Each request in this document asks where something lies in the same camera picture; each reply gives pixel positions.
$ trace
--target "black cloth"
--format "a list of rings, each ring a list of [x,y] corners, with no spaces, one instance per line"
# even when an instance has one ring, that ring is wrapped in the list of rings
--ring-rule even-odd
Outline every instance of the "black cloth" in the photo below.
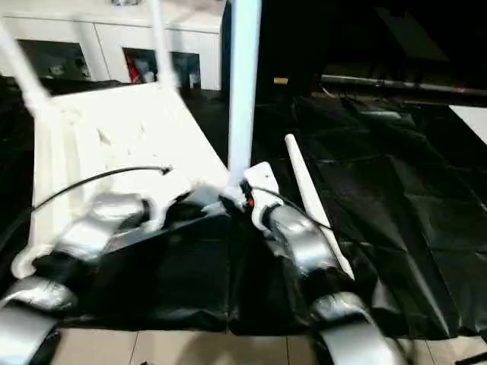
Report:
[[[47,86],[55,94],[98,85]],[[5,229],[30,203],[33,128],[18,108],[19,95],[0,88]],[[185,101],[226,160],[228,106],[204,97]],[[479,138],[446,106],[304,97],[258,102],[253,162],[270,162],[281,193],[298,204],[283,139],[289,132],[385,333],[485,334],[487,150]],[[2,249],[2,290],[27,232]],[[65,325],[302,333],[306,323],[292,304],[282,262],[248,221],[223,215],[106,256]]]

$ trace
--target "white rod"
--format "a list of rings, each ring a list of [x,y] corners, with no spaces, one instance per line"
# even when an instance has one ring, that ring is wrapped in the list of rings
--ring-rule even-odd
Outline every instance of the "white rod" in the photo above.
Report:
[[[261,0],[233,0],[231,5],[228,169],[230,184],[238,185],[250,167],[262,4]]]
[[[167,34],[164,23],[161,0],[151,0],[152,31],[154,33],[156,62],[158,63],[158,81],[162,85],[176,87],[173,63],[167,48]]]
[[[315,221],[330,227],[328,217],[326,216],[326,212],[321,205],[320,197],[313,184],[310,173],[306,168],[306,163],[301,155],[301,151],[299,150],[296,139],[293,135],[286,135],[284,140],[288,148],[289,158],[291,159],[294,175],[296,176],[296,181],[298,182],[299,192],[301,194],[301,198],[303,199],[304,209]],[[350,263],[346,257],[342,254],[342,251],[340,251],[335,234],[326,228],[322,228],[322,231],[327,238],[332,251],[335,253],[340,266],[342,266],[342,270],[346,272],[350,278],[354,279],[355,277],[353,275],[352,267],[350,266]]]
[[[15,80],[22,90],[26,107],[31,114],[34,114],[49,100],[49,93],[40,84],[39,78],[27,61],[25,54],[8,32],[2,17],[0,17],[0,50],[14,70]]]

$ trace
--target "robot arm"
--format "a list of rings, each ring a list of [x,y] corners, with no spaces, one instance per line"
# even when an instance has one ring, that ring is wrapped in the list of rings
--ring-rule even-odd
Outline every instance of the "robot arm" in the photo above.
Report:
[[[142,241],[152,233],[154,219],[161,228],[166,210],[190,191],[189,182],[174,171],[160,187],[150,201],[138,194],[98,195],[88,212],[60,235],[53,251],[33,262],[35,275],[14,283],[0,301],[1,365],[51,361],[60,340],[56,326],[77,305],[100,258]]]
[[[254,225],[277,241],[271,249],[291,263],[288,284],[306,306],[319,364],[403,363],[355,293],[355,282],[342,270],[318,225],[274,195],[253,189],[278,192],[270,165],[260,163],[244,175],[244,190],[254,200]]]
[[[252,199],[253,224],[275,239],[275,254],[291,263],[288,283],[291,290],[298,290],[306,306],[319,363],[401,363],[316,223],[284,205],[280,198],[253,189],[264,187],[277,192],[270,165],[260,163],[249,169],[244,185],[243,191]],[[189,188],[171,183],[167,191],[170,194],[160,195],[158,202],[165,210]],[[151,203],[140,195],[97,196],[87,214],[57,239],[54,250],[33,263],[35,275],[19,280],[0,301],[0,364],[51,361],[60,339],[58,321],[64,311],[76,306],[98,260],[105,253],[143,240],[152,211]]]

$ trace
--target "floor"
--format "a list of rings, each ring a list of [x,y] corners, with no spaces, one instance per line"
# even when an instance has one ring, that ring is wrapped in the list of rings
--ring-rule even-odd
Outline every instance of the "floor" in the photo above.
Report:
[[[417,341],[418,364],[446,365],[487,351],[480,338]],[[69,329],[53,365],[311,365],[306,338],[206,332]]]

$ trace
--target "black cable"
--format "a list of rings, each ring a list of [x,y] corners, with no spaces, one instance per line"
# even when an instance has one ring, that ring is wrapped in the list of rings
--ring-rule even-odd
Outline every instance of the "black cable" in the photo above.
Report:
[[[166,167],[156,167],[156,166],[125,167],[122,169],[107,171],[105,173],[99,173],[95,176],[88,177],[87,179],[83,179],[81,181],[75,182],[74,184],[71,184],[70,186],[67,186],[64,189],[52,194],[48,198],[41,201],[41,203],[39,203],[38,205],[34,205],[34,206],[29,207],[29,208],[25,209],[24,211],[22,211],[18,215],[18,217],[3,231],[2,236],[0,237],[0,252],[5,248],[8,240],[12,237],[12,235],[15,233],[15,231],[23,223],[26,223],[27,221],[30,220],[30,215],[32,213],[40,210],[43,206],[49,204],[54,199],[58,198],[60,195],[64,195],[65,193],[70,192],[73,189],[76,189],[76,188],[83,186],[85,184],[91,183],[94,180],[103,179],[104,177],[116,175],[118,173],[126,173],[129,171],[141,171],[141,170],[161,171],[161,173],[163,173],[163,174],[165,174],[169,171],[169,169],[167,169]]]
[[[329,230],[330,232],[337,233],[337,234],[345,237],[347,240],[349,240],[349,241],[351,241],[353,243],[357,243],[357,247],[359,247],[359,249],[361,250],[361,252],[365,255],[365,257],[367,257],[367,259],[369,260],[369,262],[374,266],[374,268],[375,268],[375,270],[377,272],[377,276],[379,276],[380,279],[386,284],[386,281],[384,280],[384,276],[385,275],[380,275],[379,274],[379,270],[377,268],[377,264],[370,257],[370,255],[367,252],[367,250],[360,244],[361,243],[360,240],[357,240],[356,238],[350,237],[347,233],[342,232],[341,230],[337,230],[336,228],[331,228],[331,227],[329,227],[329,226],[327,226],[325,224],[322,224],[322,223],[314,220],[312,217],[310,217],[310,215],[308,213],[306,213],[305,211],[303,211],[303,209],[301,209],[299,207],[299,205],[297,205],[296,203],[294,203],[290,199],[286,198],[285,196],[283,196],[281,194],[278,194],[277,192],[273,192],[272,190],[268,190],[268,189],[260,188],[260,187],[252,187],[252,189],[253,190],[260,190],[261,192],[266,192],[266,193],[268,193],[270,195],[274,195],[276,198],[281,199],[285,204],[290,205],[291,207],[293,207],[294,209],[296,209],[297,211],[299,211],[302,215],[304,215],[305,217],[307,217],[311,222],[313,222],[314,224],[316,224],[318,227],[325,228],[325,229]],[[396,294],[396,292],[391,289],[390,285],[387,285],[387,286],[389,287],[389,291],[393,295],[393,298],[394,298],[394,300],[396,301],[396,303],[397,303],[397,305],[399,307],[399,311],[401,312],[401,314],[403,315],[403,317],[405,319],[406,326],[407,326],[407,330],[408,330],[408,337],[409,337],[409,340],[411,341],[411,344],[412,344],[411,350],[408,353],[408,351],[406,351],[406,349],[404,348],[404,346],[402,344],[400,344],[400,342],[397,339],[394,339],[394,341],[396,342],[396,344],[397,344],[397,346],[399,348],[399,351],[401,352],[401,354],[404,357],[404,359],[406,360],[406,362],[408,364],[414,364],[416,362],[417,352],[416,352],[415,341],[412,339],[412,335],[411,335],[411,332],[412,331],[411,331],[411,326],[410,326],[410,323],[409,323],[409,318],[408,318],[408,316],[406,314],[406,309],[404,308],[404,306],[402,305],[401,301],[399,300],[399,296]]]

